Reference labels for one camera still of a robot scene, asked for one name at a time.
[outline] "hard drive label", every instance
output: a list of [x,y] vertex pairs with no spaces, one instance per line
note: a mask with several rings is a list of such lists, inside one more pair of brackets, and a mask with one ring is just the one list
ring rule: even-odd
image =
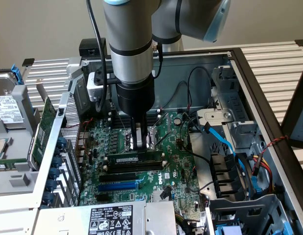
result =
[[0,119],[4,124],[23,122],[19,107],[11,95],[0,96]]
[[89,235],[131,235],[132,233],[132,205],[92,209]]

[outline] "green circuit board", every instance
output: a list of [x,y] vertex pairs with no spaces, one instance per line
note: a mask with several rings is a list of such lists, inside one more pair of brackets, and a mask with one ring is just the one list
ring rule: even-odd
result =
[[49,140],[49,135],[53,125],[53,121],[56,116],[56,111],[49,99],[47,97],[45,101],[45,106],[42,114],[41,121],[37,127],[35,140],[33,144],[32,156],[36,162],[40,165],[43,160],[47,142]]
[[[175,211],[182,213],[184,218],[198,219],[200,218],[200,210],[195,209],[194,203],[200,202],[199,194],[190,192],[186,188],[185,179],[190,175],[194,167],[193,157],[185,151],[178,149],[176,139],[180,137],[180,127],[174,126],[174,118],[182,119],[182,114],[169,112],[166,118],[157,125],[157,140],[160,140],[168,132],[170,133],[157,147],[156,150],[164,153],[164,159],[167,164],[163,170],[137,172],[137,179],[141,180],[138,189],[118,190],[99,192],[98,186],[102,183],[99,176],[105,175],[102,165],[105,155],[120,154],[128,152],[124,133],[129,130],[114,129],[105,125],[104,120],[97,120],[90,125],[89,133],[93,135],[93,140],[89,144],[93,151],[97,149],[97,157],[92,159],[89,164],[89,158],[85,155],[82,165],[83,188],[80,196],[80,206],[96,205],[102,203],[116,203],[146,200],[151,202],[154,195],[158,195],[159,191],[164,190],[168,185],[172,187],[172,200],[174,202]],[[186,125],[182,128],[182,139],[186,139]],[[181,171],[185,171],[185,177],[182,179]],[[197,178],[191,177],[189,186],[198,188]],[[98,194],[107,193],[109,200],[98,202],[96,196]]]

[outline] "motherboard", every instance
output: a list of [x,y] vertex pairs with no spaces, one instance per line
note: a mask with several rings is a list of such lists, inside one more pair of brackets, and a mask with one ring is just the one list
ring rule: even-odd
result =
[[[83,188],[79,205],[172,200],[175,212],[184,218],[200,218],[198,205],[201,204],[201,198],[186,186],[186,181],[189,180],[189,187],[198,188],[196,174],[191,174],[194,158],[178,145],[181,140],[186,145],[187,121],[181,128],[182,116],[177,112],[163,114],[154,127],[148,128],[155,139],[149,143],[147,154],[161,158],[162,169],[121,174],[110,174],[104,165],[107,156],[127,156],[127,159],[131,156],[131,139],[128,135],[130,128],[112,128],[108,120],[90,122],[87,132],[80,134],[80,137],[87,137],[82,138],[81,142],[85,150],[81,166]],[[167,192],[170,196],[164,198],[163,194]]]

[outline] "red cable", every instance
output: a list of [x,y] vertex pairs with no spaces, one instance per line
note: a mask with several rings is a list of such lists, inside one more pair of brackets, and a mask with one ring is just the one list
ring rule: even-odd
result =
[[274,139],[272,142],[267,144],[267,146],[263,149],[261,154],[263,154],[267,150],[267,148],[270,147],[271,145],[276,144],[277,142],[285,140],[285,139],[288,139],[288,136],[281,136],[279,138]]
[[93,120],[93,118],[91,118],[89,121],[85,121],[85,122],[82,123],[83,125],[86,124],[86,126],[85,126],[85,128],[84,128],[84,134],[83,134],[83,145],[84,145],[85,152],[86,152],[86,155],[87,155],[87,156],[88,156],[88,152],[87,152],[87,148],[86,148],[86,145],[85,145],[85,139],[84,139],[84,137],[85,137],[85,132],[86,132],[86,130],[87,130],[88,124],[89,124],[92,120]]
[[260,166],[265,168],[268,173],[269,173],[269,177],[270,177],[270,182],[269,182],[269,193],[272,192],[272,181],[273,181],[273,175],[272,175],[272,171],[271,169],[263,162],[260,162]]
[[[93,118],[91,118],[89,121],[83,122],[82,125],[87,124],[87,123],[91,122],[92,120],[93,120]],[[75,124],[75,125],[73,125],[73,126],[66,126],[65,128],[72,128],[72,127],[75,127],[75,126],[79,126],[80,124],[81,124],[81,123]]]

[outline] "black pcie slot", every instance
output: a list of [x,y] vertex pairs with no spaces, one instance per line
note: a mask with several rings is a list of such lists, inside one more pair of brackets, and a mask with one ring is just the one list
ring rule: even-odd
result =
[[108,167],[108,173],[140,172],[151,170],[162,170],[162,161],[142,164],[120,164]]
[[136,180],[135,173],[119,174],[119,175],[101,175],[99,176],[100,182],[120,182]]

